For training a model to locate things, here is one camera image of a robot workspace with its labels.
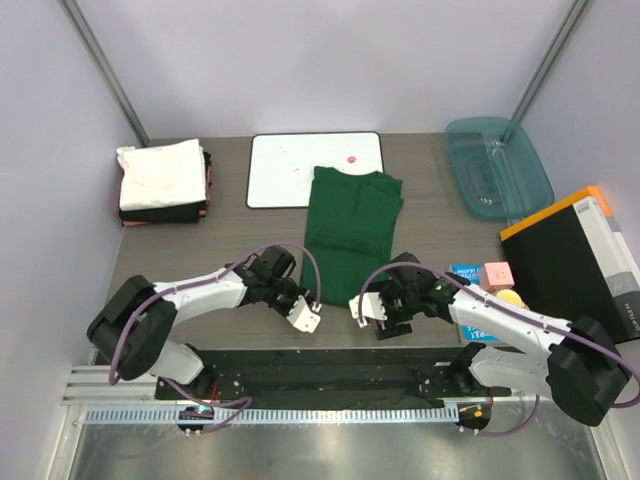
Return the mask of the green polo t shirt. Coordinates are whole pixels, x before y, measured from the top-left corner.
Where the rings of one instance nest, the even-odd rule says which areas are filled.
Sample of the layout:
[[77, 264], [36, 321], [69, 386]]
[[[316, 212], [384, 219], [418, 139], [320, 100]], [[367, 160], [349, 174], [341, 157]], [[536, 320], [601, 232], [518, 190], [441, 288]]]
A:
[[383, 172], [348, 175], [314, 169], [300, 283], [324, 305], [346, 308], [367, 277], [391, 260], [395, 227], [404, 204], [403, 181]]

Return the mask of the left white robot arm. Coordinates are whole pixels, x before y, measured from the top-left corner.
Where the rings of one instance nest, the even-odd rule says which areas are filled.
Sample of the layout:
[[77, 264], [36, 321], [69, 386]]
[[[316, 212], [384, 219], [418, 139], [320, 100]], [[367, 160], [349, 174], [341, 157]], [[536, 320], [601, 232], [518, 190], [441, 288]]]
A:
[[269, 244], [191, 279], [152, 282], [135, 275], [105, 303], [86, 336], [108, 360], [110, 384], [149, 374], [202, 399], [213, 388], [215, 369], [195, 347], [171, 341], [173, 327], [206, 313], [262, 303], [296, 330], [312, 333], [320, 322], [320, 292], [293, 280], [295, 267], [286, 245]]

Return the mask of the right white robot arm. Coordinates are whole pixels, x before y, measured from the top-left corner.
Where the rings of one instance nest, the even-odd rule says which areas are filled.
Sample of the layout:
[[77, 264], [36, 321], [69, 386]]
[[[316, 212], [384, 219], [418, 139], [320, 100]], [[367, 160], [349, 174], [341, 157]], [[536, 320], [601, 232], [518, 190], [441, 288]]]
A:
[[471, 343], [452, 362], [453, 386], [465, 395], [483, 387], [536, 395], [587, 426], [599, 425], [612, 409], [639, 403], [638, 398], [620, 401], [639, 370], [597, 321], [569, 321], [514, 305], [464, 277], [431, 269], [408, 252], [369, 275], [352, 309], [358, 324], [374, 324], [380, 338], [410, 332], [409, 321], [422, 313], [506, 343], [506, 351]]

